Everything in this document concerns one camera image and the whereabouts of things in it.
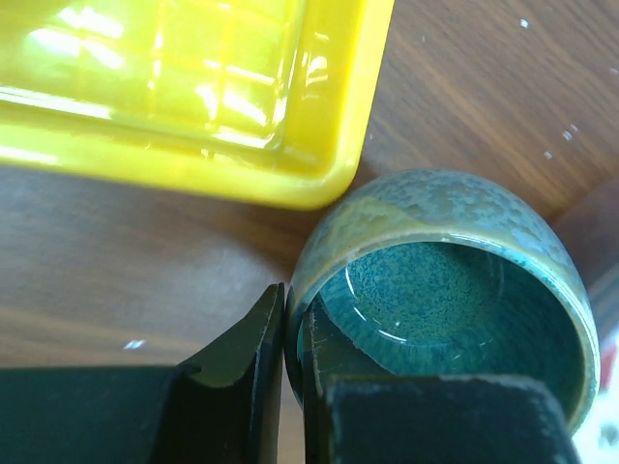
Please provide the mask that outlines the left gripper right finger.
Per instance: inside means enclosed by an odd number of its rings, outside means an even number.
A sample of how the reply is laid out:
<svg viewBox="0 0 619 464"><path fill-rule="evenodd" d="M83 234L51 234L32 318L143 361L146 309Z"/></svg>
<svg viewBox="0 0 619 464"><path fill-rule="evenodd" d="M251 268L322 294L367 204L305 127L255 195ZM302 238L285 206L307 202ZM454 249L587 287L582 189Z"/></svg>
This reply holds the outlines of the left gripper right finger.
<svg viewBox="0 0 619 464"><path fill-rule="evenodd" d="M321 309L302 323L308 463L576 463L547 388L518 376L397 377Z"/></svg>

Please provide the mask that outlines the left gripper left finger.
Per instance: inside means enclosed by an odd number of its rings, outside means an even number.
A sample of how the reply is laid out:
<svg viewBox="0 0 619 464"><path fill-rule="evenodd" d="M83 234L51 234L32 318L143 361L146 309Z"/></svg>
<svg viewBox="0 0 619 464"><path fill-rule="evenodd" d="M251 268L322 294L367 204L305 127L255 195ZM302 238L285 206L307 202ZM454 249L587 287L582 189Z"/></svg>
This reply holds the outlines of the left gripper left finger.
<svg viewBox="0 0 619 464"><path fill-rule="evenodd" d="M5 463L273 463L284 287L176 365L5 368Z"/></svg>

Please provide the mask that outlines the teal speckled ceramic mug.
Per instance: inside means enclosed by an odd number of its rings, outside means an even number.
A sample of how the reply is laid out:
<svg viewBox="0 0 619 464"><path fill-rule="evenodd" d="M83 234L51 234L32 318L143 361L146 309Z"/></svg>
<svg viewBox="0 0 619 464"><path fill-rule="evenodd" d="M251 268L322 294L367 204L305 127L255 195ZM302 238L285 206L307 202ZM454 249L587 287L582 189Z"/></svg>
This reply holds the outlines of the teal speckled ceramic mug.
<svg viewBox="0 0 619 464"><path fill-rule="evenodd" d="M350 193L295 267L284 355L303 388L303 319L327 316L346 345L397 376L523 375L586 419L601 355L584 284L549 225L470 173L415 169Z"/></svg>

